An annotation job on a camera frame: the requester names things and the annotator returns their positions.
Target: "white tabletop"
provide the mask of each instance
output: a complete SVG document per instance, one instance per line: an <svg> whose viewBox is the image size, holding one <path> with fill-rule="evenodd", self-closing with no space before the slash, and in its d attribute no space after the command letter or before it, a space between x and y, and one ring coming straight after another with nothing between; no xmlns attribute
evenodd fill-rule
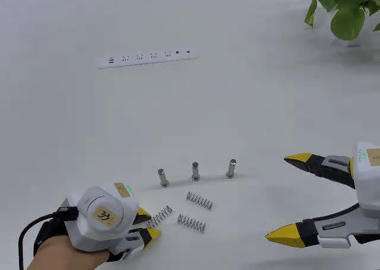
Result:
<svg viewBox="0 0 380 270"><path fill-rule="evenodd" d="M357 202L283 157L380 144L379 35L332 41L309 0L0 0L2 269L17 239L73 190L129 183L175 210L139 257L102 269L377 269L380 242L292 249L265 234ZM188 61L96 69L104 53L191 47ZM231 158L238 175L224 174ZM190 181L191 163L202 179ZM171 185L159 186L163 167ZM206 211L192 190L214 201ZM207 223L200 235L178 213ZM38 227L27 235L26 265Z"/></svg>

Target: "electrical outlet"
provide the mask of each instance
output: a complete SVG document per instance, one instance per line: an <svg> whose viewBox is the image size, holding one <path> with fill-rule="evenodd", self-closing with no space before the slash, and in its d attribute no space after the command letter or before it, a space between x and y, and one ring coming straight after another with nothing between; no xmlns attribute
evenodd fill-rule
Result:
<svg viewBox="0 0 380 270"><path fill-rule="evenodd" d="M147 63L180 61L198 58L198 54L191 49L170 49L162 52L130 52L119 56L107 56L99 59L99 68L129 66Z"/></svg>

